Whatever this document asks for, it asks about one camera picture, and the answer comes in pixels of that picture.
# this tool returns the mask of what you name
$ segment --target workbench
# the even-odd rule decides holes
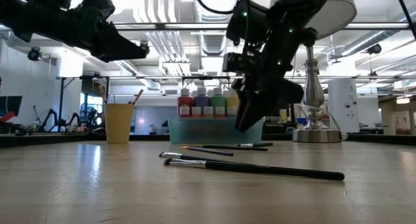
[[[340,171],[344,182],[163,166],[162,151]],[[415,223],[416,147],[275,142],[234,157],[169,142],[0,149],[0,223]]]

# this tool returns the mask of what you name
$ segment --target red paint bottle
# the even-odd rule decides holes
[[[189,89],[183,88],[181,89],[181,96],[177,98],[177,115],[179,116],[181,106],[187,106],[190,110],[190,115],[192,115],[192,106],[194,103],[194,99],[189,96]]]

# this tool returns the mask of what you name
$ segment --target green paint bottle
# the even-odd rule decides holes
[[[211,106],[214,108],[214,114],[216,114],[216,108],[222,107],[222,110],[227,108],[227,99],[222,95],[221,88],[214,88],[214,96],[211,98]]]

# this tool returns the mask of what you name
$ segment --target silver lamp base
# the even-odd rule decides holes
[[[300,129],[293,131],[292,140],[304,143],[339,143],[341,133],[335,129]]]

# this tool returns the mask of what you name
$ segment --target black paintbrush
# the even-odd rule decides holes
[[[166,166],[190,166],[196,168],[215,169],[221,171],[234,171],[243,173],[260,173],[271,175],[286,175],[295,177],[306,177],[313,179],[327,179],[342,181],[345,176],[343,173],[330,171],[316,171],[310,169],[293,169],[293,168],[279,168],[273,166],[258,166],[254,164],[241,164],[232,162],[210,162],[204,160],[180,160],[180,159],[166,159],[164,161]]]
[[[212,153],[212,154],[216,154],[216,155],[234,156],[234,153],[212,150],[212,149],[202,149],[202,148],[199,148],[199,147],[181,146],[181,149],[189,149],[189,150],[193,150],[193,151],[199,151],[199,152],[204,152],[204,153]]]
[[[210,161],[210,162],[228,162],[224,160],[216,160],[216,159],[210,159],[210,158],[200,158],[197,156],[188,156],[183,155],[181,153],[170,153],[170,152],[162,152],[159,154],[159,157],[161,158],[173,158],[173,159],[182,159],[182,160],[204,160],[204,161]]]
[[[251,150],[251,151],[268,151],[268,149],[260,147],[233,147],[233,146],[220,146],[220,145],[204,145],[206,149],[232,149],[232,150]]]

